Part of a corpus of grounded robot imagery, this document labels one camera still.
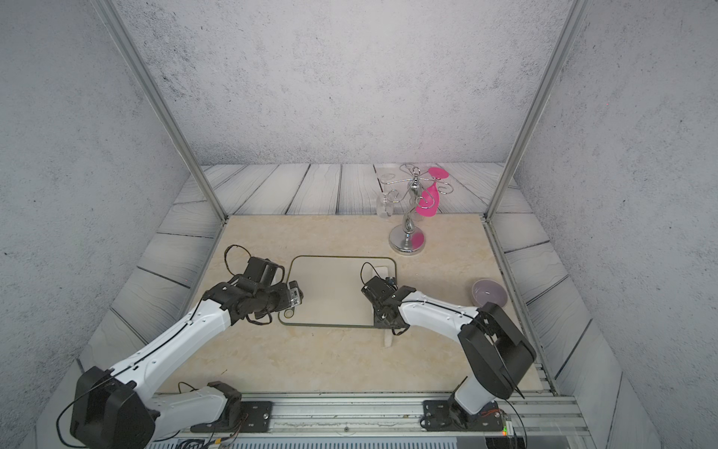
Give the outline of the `glass cutting board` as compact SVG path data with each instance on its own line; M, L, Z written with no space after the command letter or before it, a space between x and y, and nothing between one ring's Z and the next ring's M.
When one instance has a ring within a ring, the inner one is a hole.
M295 257L289 279L298 282L304 297L301 305L279 315L280 322L295 327L373 329L372 305L361 289L379 274L379 266L389 266L390 277L398 276L398 265L390 257Z

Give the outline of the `white speckled ceramic knife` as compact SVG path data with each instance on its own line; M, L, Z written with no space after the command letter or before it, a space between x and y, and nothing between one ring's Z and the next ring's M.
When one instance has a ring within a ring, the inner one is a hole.
M379 266L378 271L381 275L381 278L387 278L391 276L391 273L389 271L389 266ZM392 346L394 340L394 335L392 333L392 329L385 329L383 331L383 347L384 348L390 348Z

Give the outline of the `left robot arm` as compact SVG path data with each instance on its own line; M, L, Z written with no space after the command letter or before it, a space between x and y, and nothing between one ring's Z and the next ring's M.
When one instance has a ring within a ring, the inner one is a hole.
M134 355L107 370L86 370L67 407L70 435L88 448L145 448L185 428L240 430L247 418L242 395L224 382L166 398L156 393L195 352L236 323L266 326L275 312L300 305L298 283L275 279L280 269L250 257L245 271L207 290L188 314Z

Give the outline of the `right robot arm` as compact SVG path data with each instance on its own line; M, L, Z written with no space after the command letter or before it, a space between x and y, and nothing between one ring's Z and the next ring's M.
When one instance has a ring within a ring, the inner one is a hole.
M457 420L469 421L497 398L518 393L519 382L534 366L536 350L497 304L459 306L379 276L364 282L361 292L380 327L400 334L422 327L461 346L471 374L449 400Z

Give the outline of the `chrome cup holder stand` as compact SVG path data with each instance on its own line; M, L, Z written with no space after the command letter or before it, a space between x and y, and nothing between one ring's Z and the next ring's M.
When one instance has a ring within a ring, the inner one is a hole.
M394 209L397 205L404 205L402 221L390 231L388 237L390 247L398 254L414 256L426 246L426 234L416 224L416 217L422 217L417 214L416 207L422 192L432 183L428 174L430 168L422 169L413 164L402 164L398 170L404 174L403 178L394 173L378 176L381 187L380 194L386 193L390 196L394 201ZM454 187L448 182L448 179L449 177L438 182L441 197L454 192Z

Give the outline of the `clear plastic cup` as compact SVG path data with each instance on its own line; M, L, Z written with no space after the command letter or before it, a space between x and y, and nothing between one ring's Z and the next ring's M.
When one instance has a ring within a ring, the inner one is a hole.
M376 214L381 219L388 219L394 214L394 201L386 193L377 196Z

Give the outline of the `pink plastic cup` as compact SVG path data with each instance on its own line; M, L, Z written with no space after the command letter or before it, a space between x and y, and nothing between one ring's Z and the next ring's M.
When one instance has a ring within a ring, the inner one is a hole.
M439 198L441 197L438 182L446 180L449 177L449 173L445 169L438 167L430 168L428 174L432 183L422 192L422 196L416 207L417 214L422 217L433 217L437 214L439 210Z

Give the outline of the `lilac round bowl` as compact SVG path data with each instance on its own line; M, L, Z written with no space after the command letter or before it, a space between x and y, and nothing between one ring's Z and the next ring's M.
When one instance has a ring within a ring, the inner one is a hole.
M487 303L505 307L509 301L506 288L492 279L480 279L471 287L473 304L481 308Z

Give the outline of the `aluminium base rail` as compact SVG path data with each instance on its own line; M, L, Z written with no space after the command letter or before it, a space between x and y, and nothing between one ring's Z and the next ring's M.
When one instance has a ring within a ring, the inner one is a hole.
M205 426L203 434L231 443L252 437L294 439L416 439L456 437L481 443L507 441L510 448L592 448L593 439L572 397L525 392L499 400L475 424L457 426L446 410L445 392L427 393L254 393L244 396L238 430Z

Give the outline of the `left aluminium frame post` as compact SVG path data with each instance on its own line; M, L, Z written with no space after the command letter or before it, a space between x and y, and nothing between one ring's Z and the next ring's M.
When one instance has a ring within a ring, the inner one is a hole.
M214 189L211 187L207 176L198 163L187 139L181 132L176 119L168 108L168 103L166 103L157 83L153 79L153 76L151 76L151 72L139 54L119 12L110 0L95 0L92 4L104 26L106 26L115 46L121 56L123 56L123 60L125 60L125 63L128 65L128 68L138 82L145 97L148 99L159 122L164 127L164 130L166 130L166 133L168 133L175 149L188 168L201 194L205 196L211 209L224 225L228 221L229 215L218 200Z

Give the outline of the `aluminium frame post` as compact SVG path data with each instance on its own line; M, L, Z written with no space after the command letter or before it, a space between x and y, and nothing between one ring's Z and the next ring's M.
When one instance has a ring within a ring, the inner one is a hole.
M145 97L148 99L159 122L164 127L164 130L166 130L166 133L168 133L175 149L188 168L201 194L205 196L211 209L224 225L228 221L229 215L218 200L214 189L211 187L207 176L198 163L187 139L181 132L176 119L168 108L168 103L166 103L157 83L153 79L153 76L151 76L151 72L139 54L119 12L110 0L95 0L92 4L104 26L106 26L115 46L121 56L123 56L123 60L125 60L125 63L128 65L128 68L138 82Z
M553 48L543 71L540 84L538 85L527 115L510 150L503 172L499 177L497 188L489 202L488 209L484 215L484 221L486 223L491 223L494 216L498 213L500 204L509 189L510 181L514 177L527 152L530 139L550 99L553 86L555 86L561 70L568 59L574 40L580 32L582 22L590 4L591 2L588 0L575 0L571 3L570 9L568 10L568 17L559 33L555 48Z

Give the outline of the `right aluminium frame post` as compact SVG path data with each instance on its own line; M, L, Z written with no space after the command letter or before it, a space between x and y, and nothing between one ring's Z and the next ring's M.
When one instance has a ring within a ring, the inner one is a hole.
M571 3L570 9L568 10L568 17L559 33L555 48L553 48L543 71L540 84L538 85L527 115L510 150L503 172L499 177L497 188L489 202L488 209L484 215L484 221L486 223L491 223L494 216L498 213L500 204L509 189L510 181L514 177L527 152L530 139L550 99L553 86L555 86L561 70L568 59L574 40L580 32L582 22L590 4L591 2L588 0L575 0Z

